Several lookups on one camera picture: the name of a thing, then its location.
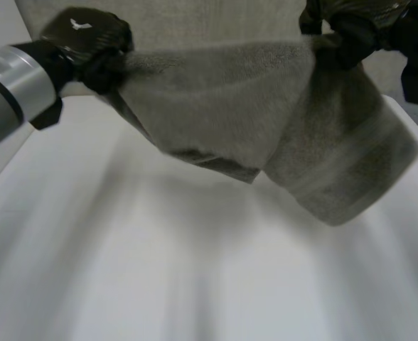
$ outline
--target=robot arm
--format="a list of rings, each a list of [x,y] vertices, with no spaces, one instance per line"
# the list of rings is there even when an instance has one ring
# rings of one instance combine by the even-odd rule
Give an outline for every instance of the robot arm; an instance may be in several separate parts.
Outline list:
[[[342,43],[317,52],[322,65],[349,70],[376,50],[398,50],[408,58],[402,73],[405,99],[418,104],[418,0],[307,0],[301,32],[321,34],[323,20]]]
[[[105,62],[133,48],[128,23],[95,9],[60,13],[32,43],[0,48],[0,141],[29,121],[37,129],[58,123],[59,96],[71,81],[103,94],[119,75]]]

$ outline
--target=gray towel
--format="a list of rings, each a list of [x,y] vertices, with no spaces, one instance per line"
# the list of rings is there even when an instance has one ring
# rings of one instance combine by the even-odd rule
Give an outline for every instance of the gray towel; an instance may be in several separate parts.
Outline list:
[[[380,198],[418,145],[361,68],[328,72],[332,38],[136,52],[106,100],[161,151],[251,183],[264,171],[343,224]]]

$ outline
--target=towel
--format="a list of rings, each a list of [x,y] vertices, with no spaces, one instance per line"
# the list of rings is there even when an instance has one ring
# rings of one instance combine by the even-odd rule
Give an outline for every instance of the towel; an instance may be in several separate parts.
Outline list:
[[[319,67],[336,36],[139,51],[105,97],[160,151],[251,183],[260,171],[329,225],[378,200],[418,144],[361,67]]]

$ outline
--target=white table surface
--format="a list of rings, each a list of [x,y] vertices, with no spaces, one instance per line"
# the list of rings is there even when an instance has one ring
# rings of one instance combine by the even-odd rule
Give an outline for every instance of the white table surface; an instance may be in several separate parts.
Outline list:
[[[95,98],[67,98],[61,124],[0,175],[0,341],[343,340],[355,313],[327,288],[346,264],[322,262],[346,259],[353,230],[406,231],[415,213],[418,163],[334,230],[263,176],[248,186],[173,160]]]

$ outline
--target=white surface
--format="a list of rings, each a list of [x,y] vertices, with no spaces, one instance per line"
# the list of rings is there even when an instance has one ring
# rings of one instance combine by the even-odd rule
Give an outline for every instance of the white surface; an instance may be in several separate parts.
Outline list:
[[[0,341],[418,340],[418,272],[386,227],[418,243],[418,163],[329,229],[267,179],[162,156],[68,98],[0,175]]]
[[[14,0],[0,0],[0,47],[30,40]],[[0,172],[32,132],[25,125],[0,144]]]

